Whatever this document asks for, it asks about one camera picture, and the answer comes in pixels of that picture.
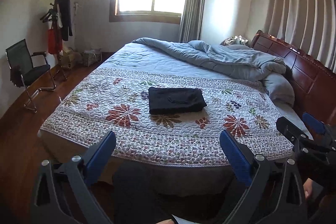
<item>chrome chair leg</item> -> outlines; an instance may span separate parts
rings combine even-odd
[[[34,111],[34,112],[36,113],[36,112],[37,112],[36,105],[34,104],[33,99],[32,99],[32,97],[30,96],[30,94],[29,94],[29,92],[28,92],[28,90],[27,90],[27,87],[26,87],[26,85],[25,85],[25,81],[24,81],[22,75],[21,75],[21,80],[22,80],[22,84],[23,84],[23,86],[25,87],[26,92],[27,92],[28,97],[29,97],[28,101],[24,104],[24,105],[25,105],[25,108],[26,108],[26,109],[29,109],[29,110],[32,110],[32,111]],[[34,108],[28,107],[29,103],[32,103],[32,105],[34,106]]]
[[[29,99],[27,100],[27,102],[24,104],[26,109],[32,110],[32,111],[34,111],[34,112],[36,113],[36,112],[37,112],[37,108],[36,108],[36,106],[35,106],[35,104],[34,104],[34,102],[33,102],[33,98],[34,98],[34,97],[35,97],[41,90],[45,90],[45,91],[54,91],[54,90],[56,89],[56,84],[55,84],[54,78],[53,78],[53,76],[52,76],[50,70],[49,70],[49,75],[50,75],[50,77],[51,77],[51,81],[52,81],[53,87],[52,87],[52,88],[39,88],[39,89],[37,89],[32,95],[29,94],[29,92],[28,92],[28,90],[27,90],[27,87],[26,87],[26,85],[25,85],[23,76],[21,75],[22,83],[23,83],[23,85],[24,85],[24,87],[25,87],[25,89],[26,89],[26,92],[27,92],[27,94],[28,94],[28,97],[29,97]],[[34,108],[30,108],[30,107],[28,107],[29,103],[32,103],[32,105],[34,106]]]

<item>person's leg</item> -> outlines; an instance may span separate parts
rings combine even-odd
[[[115,224],[156,224],[174,217],[158,205],[142,164],[125,161],[113,177]]]

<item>wooden coat stand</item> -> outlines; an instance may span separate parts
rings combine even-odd
[[[61,41],[61,43],[62,43],[62,39],[60,40],[60,36],[59,36],[60,33],[59,33],[59,30],[58,30],[58,24],[57,24],[57,20],[58,20],[57,4],[58,4],[57,0],[54,0],[54,3],[50,3],[50,5],[52,6],[52,9],[49,9],[48,13],[46,15],[44,15],[43,17],[41,17],[40,20],[42,20],[42,22],[48,22],[48,21],[51,22],[51,28],[55,29],[55,31],[54,31],[55,43],[59,43],[59,41]],[[66,81],[67,77],[65,75],[64,68],[62,67],[60,52],[58,52],[56,54],[56,56],[57,56],[57,61],[58,61],[58,65],[59,65],[59,70],[54,75],[54,78],[58,73],[61,73],[64,77],[64,80]]]

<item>floral bedspread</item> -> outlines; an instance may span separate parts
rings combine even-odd
[[[199,88],[208,106],[195,113],[150,115],[151,86]],[[116,157],[156,165],[220,166],[229,164],[219,144],[224,129],[269,160],[290,155],[292,144],[276,129],[279,117],[260,82],[98,68],[41,129],[86,147],[112,130]]]

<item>wooden headboard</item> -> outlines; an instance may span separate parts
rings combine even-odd
[[[324,123],[336,125],[335,73],[302,50],[260,30],[252,47],[284,59],[291,70],[286,78],[294,89],[294,110],[300,118],[308,112]]]

